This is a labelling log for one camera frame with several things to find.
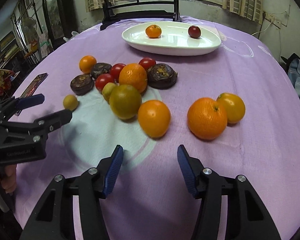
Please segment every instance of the screw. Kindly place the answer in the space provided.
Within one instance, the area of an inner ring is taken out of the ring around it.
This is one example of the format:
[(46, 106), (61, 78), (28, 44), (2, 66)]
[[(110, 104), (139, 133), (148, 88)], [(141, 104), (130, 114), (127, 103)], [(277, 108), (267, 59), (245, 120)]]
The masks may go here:
[(96, 168), (91, 168), (88, 170), (88, 173), (93, 175), (93, 174), (96, 174), (98, 172), (98, 170)]
[(241, 182), (244, 182), (244, 181), (246, 181), (246, 177), (243, 176), (243, 175), (239, 175), (238, 180), (241, 181)]
[(38, 142), (38, 141), (40, 141), (40, 139), (41, 139), (41, 137), (40, 137), (39, 135), (36, 135), (36, 136), (33, 137), (32, 140), (33, 140), (34, 142)]
[(56, 176), (54, 177), (54, 180), (55, 180), (55, 181), (62, 181), (62, 179), (63, 179), (62, 175), (56, 175)]
[(212, 170), (209, 169), (209, 168), (205, 168), (205, 169), (203, 169), (203, 173), (207, 174), (207, 175), (210, 175), (212, 173)]

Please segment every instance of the red tomato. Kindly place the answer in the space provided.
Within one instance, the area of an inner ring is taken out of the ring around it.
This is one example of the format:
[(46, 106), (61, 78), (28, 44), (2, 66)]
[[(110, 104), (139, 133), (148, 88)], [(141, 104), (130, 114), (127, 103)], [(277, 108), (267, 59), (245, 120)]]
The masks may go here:
[(149, 57), (144, 57), (142, 60), (140, 60), (139, 65), (143, 66), (143, 68), (145, 70), (148, 70), (149, 68), (151, 68), (152, 66), (154, 66), (156, 63), (156, 61), (152, 58)]
[(96, 79), (96, 88), (102, 92), (105, 85), (110, 82), (114, 83), (114, 78), (110, 74), (102, 74)]
[(119, 81), (119, 74), (124, 67), (125, 67), (125, 64), (118, 63), (118, 64), (113, 65), (113, 67), (110, 69), (109, 74), (114, 78), (114, 80), (116, 82)]
[(191, 38), (199, 38), (201, 36), (201, 30), (198, 26), (192, 25), (188, 29), (188, 34)]

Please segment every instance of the yellow tomato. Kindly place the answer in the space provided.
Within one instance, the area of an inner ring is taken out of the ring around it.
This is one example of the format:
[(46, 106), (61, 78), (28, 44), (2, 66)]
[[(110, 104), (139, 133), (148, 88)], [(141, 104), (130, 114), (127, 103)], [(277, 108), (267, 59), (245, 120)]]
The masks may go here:
[(239, 96), (230, 93), (222, 93), (218, 96), (217, 102), (225, 107), (228, 123), (237, 123), (244, 117), (246, 106)]

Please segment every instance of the human hand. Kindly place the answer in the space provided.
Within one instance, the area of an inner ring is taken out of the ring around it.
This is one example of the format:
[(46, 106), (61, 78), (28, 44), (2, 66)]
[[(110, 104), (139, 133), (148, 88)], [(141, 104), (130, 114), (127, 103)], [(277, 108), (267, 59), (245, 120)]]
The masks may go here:
[(1, 180), (1, 186), (6, 193), (13, 192), (17, 187), (17, 165), (9, 165), (4, 168), (6, 176)]

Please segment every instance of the tablecloth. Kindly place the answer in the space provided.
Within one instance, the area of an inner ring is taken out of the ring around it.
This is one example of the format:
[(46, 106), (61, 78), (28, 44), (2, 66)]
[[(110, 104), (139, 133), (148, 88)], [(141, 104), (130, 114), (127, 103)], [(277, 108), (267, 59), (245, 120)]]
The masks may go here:
[[(125, 20), (103, 31), (96, 25), (52, 52), (18, 88), (15, 96), (20, 96), (36, 75), (49, 74), (36, 90), (45, 95), (45, 102), (11, 119), (32, 122), (63, 109), (63, 98), (72, 94), (70, 82), (80, 74), (78, 63), (85, 55), (112, 65), (153, 57), (178, 72), (174, 87), (149, 89), (143, 98), (162, 100), (171, 111), (170, 128), (159, 140), (146, 137), (137, 120), (118, 120), (96, 89), (78, 97), (80, 106), (72, 121), (49, 134), (46, 159), (18, 165), (17, 220), (24, 227), (56, 174), (78, 176), (121, 144), (125, 149), (122, 170), (113, 193), (101, 201), (110, 239), (190, 239), (200, 200), (187, 192), (178, 165), (177, 148), (184, 144), (190, 156), (221, 176), (246, 175), (282, 240), (290, 239), (300, 226), (300, 100), (286, 73), (258, 39), (191, 17), (182, 17), (182, 21), (218, 33), (222, 45), (217, 50), (196, 57), (152, 55), (131, 48), (121, 38), (126, 28), (156, 20)], [(217, 98), (223, 92), (243, 99), (245, 117), (217, 139), (201, 141), (187, 128), (187, 111), (196, 99)], [(218, 239), (224, 239), (226, 206), (223, 201)], [(82, 239), (77, 199), (74, 221), (76, 237)]]

